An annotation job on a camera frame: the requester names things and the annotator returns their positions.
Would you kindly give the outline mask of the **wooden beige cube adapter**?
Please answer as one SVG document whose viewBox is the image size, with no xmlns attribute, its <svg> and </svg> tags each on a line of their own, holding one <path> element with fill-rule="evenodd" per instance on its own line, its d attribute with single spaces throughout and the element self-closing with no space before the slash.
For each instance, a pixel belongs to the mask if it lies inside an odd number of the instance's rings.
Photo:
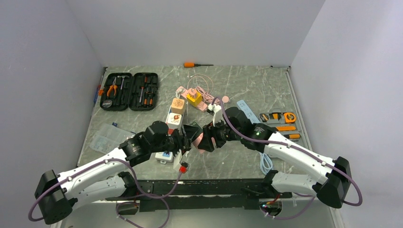
<svg viewBox="0 0 403 228">
<path fill-rule="evenodd" d="M 171 112 L 183 115 L 183 113 L 185 112 L 185 100 L 174 98 L 171 103 Z"/>
</svg>

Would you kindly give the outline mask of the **white power strip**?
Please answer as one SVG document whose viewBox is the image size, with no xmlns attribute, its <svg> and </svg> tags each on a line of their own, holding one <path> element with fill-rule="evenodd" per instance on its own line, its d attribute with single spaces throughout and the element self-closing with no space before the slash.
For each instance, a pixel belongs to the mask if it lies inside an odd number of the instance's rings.
<svg viewBox="0 0 403 228">
<path fill-rule="evenodd" d="M 155 154 L 155 159 L 161 164 L 172 163 L 174 161 L 174 155 L 172 152 L 158 152 Z"/>
</svg>

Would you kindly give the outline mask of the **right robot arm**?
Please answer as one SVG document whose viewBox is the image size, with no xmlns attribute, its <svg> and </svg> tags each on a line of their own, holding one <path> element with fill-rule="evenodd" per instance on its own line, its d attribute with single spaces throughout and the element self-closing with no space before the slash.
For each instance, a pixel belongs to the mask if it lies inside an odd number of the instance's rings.
<svg viewBox="0 0 403 228">
<path fill-rule="evenodd" d="M 244 147 L 279 158 L 302 169 L 305 174 L 289 174 L 270 170 L 262 183 L 262 192 L 274 197 L 293 192 L 318 198 L 325 205 L 339 209 L 344 204 L 358 207 L 363 196 L 353 180 L 349 161 L 341 156 L 332 159 L 291 141 L 276 128 L 263 123 L 252 123 L 236 107 L 223 111 L 221 106 L 210 104 L 213 121 L 203 126 L 199 150 L 212 152 L 226 142 L 238 141 Z"/>
</svg>

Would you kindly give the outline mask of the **grey tool case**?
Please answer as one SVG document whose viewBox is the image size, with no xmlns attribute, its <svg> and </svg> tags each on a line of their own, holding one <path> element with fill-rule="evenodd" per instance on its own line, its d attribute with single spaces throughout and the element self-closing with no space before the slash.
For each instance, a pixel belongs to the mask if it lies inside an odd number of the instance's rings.
<svg viewBox="0 0 403 228">
<path fill-rule="evenodd" d="M 285 111 L 284 109 L 272 109 L 269 112 L 259 113 L 258 118 L 262 123 L 276 128 L 277 131 L 279 131 L 287 139 L 296 143 L 300 142 L 302 139 L 300 124 L 298 120 L 296 120 L 292 124 L 285 123 L 285 119 L 283 116 L 283 113 L 285 112 L 291 111 Z"/>
</svg>

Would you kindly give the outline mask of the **pink power strip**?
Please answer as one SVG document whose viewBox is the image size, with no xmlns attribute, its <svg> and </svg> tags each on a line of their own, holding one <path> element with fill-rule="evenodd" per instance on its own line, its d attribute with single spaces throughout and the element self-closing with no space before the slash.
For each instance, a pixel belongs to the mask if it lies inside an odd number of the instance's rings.
<svg viewBox="0 0 403 228">
<path fill-rule="evenodd" d="M 186 89 L 183 86 L 180 86 L 176 90 L 176 96 L 185 100 L 190 106 L 193 106 L 200 111 L 207 110 L 207 104 L 204 102 L 204 98 L 200 92 L 198 92 L 194 88 Z"/>
</svg>

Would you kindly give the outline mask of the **clear plastic screw box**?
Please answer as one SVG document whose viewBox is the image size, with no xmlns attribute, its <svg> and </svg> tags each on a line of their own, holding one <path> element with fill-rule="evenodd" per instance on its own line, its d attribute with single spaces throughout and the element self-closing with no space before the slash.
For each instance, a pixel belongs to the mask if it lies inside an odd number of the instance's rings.
<svg viewBox="0 0 403 228">
<path fill-rule="evenodd" d="M 89 147 L 97 152 L 107 154 L 125 140 L 134 136 L 134 132 L 128 132 L 119 128 L 117 123 L 103 123 L 100 129 L 94 134 Z"/>
</svg>

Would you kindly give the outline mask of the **yellow cube adapter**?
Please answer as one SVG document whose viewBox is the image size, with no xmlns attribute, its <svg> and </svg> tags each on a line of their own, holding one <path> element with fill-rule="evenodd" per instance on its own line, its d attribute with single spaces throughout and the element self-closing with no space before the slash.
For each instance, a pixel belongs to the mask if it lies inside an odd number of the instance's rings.
<svg viewBox="0 0 403 228">
<path fill-rule="evenodd" d="M 190 105 L 198 107 L 202 102 L 202 95 L 196 90 L 189 90 L 188 94 L 186 95 L 186 99 Z"/>
</svg>

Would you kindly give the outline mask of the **black tool case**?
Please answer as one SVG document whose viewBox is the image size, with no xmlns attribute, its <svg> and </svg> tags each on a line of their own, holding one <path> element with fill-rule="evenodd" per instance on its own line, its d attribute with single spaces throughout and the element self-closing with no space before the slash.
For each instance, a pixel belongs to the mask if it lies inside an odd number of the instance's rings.
<svg viewBox="0 0 403 228">
<path fill-rule="evenodd" d="M 159 76 L 156 73 L 110 73 L 99 90 L 106 111 L 150 111 L 156 107 Z"/>
</svg>

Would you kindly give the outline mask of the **light blue power strip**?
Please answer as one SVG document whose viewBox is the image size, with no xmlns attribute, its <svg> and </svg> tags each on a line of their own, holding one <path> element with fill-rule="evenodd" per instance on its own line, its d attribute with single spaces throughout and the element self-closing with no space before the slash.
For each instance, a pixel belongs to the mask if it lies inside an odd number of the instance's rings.
<svg viewBox="0 0 403 228">
<path fill-rule="evenodd" d="M 244 112 L 244 114 L 251 121 L 252 124 L 260 123 L 259 118 L 254 114 L 254 112 L 250 109 L 250 107 L 246 104 L 244 100 L 239 100 L 236 104 L 239 109 Z"/>
</svg>

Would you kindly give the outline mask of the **white cube adapter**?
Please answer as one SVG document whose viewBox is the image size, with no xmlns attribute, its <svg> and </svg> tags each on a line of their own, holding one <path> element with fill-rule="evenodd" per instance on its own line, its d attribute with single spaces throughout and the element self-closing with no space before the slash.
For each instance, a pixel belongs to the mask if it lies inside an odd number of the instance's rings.
<svg viewBox="0 0 403 228">
<path fill-rule="evenodd" d="M 169 129 L 180 129 L 182 125 L 182 115 L 169 113 L 166 119 L 166 124 Z"/>
</svg>

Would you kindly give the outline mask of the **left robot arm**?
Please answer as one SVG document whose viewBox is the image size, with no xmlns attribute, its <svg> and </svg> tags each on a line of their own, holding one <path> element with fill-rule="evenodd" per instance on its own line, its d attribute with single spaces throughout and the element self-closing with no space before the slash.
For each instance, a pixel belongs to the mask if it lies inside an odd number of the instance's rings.
<svg viewBox="0 0 403 228">
<path fill-rule="evenodd" d="M 51 225 L 79 207 L 107 198 L 165 201 L 166 195 L 148 193 L 141 187 L 134 167 L 157 152 L 183 155 L 202 136 L 196 126 L 185 125 L 170 132 L 165 122 L 155 121 L 101 158 L 58 174 L 49 170 L 41 175 L 28 219 L 37 221 L 33 211 L 39 208 L 41 220 Z"/>
</svg>

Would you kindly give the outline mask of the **pink cube socket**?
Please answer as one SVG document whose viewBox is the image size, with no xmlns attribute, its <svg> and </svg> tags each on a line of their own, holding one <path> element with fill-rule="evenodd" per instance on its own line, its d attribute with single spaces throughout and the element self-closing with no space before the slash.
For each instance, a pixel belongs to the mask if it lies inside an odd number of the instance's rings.
<svg viewBox="0 0 403 228">
<path fill-rule="evenodd" d="M 199 149 L 199 145 L 200 145 L 202 139 L 203 139 L 203 133 L 201 133 L 201 134 L 192 142 L 193 146 L 195 147 L 195 149 L 198 150 L 198 152 L 199 152 L 200 154 L 203 154 L 203 153 L 205 152 L 205 150 Z"/>
</svg>

